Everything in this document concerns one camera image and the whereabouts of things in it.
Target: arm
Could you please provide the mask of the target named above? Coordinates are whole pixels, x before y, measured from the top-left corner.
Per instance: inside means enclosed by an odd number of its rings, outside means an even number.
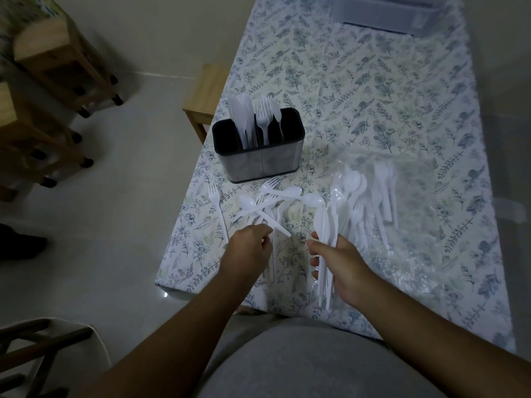
[[[81,397],[190,395],[230,316],[267,266],[271,231],[266,225],[236,231],[208,285]]]
[[[313,240],[308,245],[310,254],[326,260],[341,298],[445,394],[531,396],[531,363],[447,321],[381,279],[344,237],[339,236],[336,248]]]

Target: hand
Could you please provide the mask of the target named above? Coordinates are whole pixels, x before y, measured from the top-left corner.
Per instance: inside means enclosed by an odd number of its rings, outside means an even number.
[[[273,250],[268,237],[271,232],[273,229],[265,224],[237,230],[229,239],[218,274],[250,289],[268,265]]]
[[[312,232],[312,237],[318,239],[317,233]],[[343,301],[356,307],[363,295],[362,287],[377,276],[363,261],[356,247],[341,235],[338,235],[337,247],[315,240],[308,240],[307,244],[311,255],[319,254],[324,257],[327,267],[334,274],[335,290]],[[310,264],[319,266],[319,258],[312,258]],[[319,276],[317,271],[312,275],[315,279]]]

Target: left hand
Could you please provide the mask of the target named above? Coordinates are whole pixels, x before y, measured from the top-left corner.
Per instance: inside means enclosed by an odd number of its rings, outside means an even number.
[[[237,230],[229,240],[218,274],[250,288],[268,265],[273,250],[268,237],[271,232],[273,229],[266,224]]]

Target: table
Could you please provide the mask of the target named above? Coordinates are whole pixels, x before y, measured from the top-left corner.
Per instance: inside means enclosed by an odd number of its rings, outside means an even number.
[[[333,23],[332,0],[256,0],[214,122],[226,118],[227,95],[272,94],[296,108],[306,130],[301,166],[282,180],[325,193],[334,147],[435,158],[444,308],[441,315],[509,351],[515,350],[492,191],[482,139],[468,34],[461,0],[449,0],[438,32],[425,39]],[[261,182],[231,184],[209,133],[156,284],[198,293],[223,254],[222,234],[207,193],[222,190],[229,224],[241,192]],[[311,294],[304,242],[313,230],[302,204],[287,212],[292,233],[280,246],[280,273],[258,279],[243,304],[379,337],[356,310],[321,310]],[[245,226],[240,221],[229,236]]]

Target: right hand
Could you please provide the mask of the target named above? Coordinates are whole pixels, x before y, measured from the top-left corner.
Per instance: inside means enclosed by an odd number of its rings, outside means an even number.
[[[317,233],[312,232],[312,237],[318,239]],[[362,287],[366,286],[377,276],[363,261],[356,247],[340,234],[337,238],[337,246],[331,247],[319,241],[308,240],[309,253],[324,257],[327,267],[334,275],[334,287],[343,301],[352,307],[356,307],[362,298]],[[314,257],[310,264],[319,266],[319,258]],[[319,274],[314,271],[315,279]]]

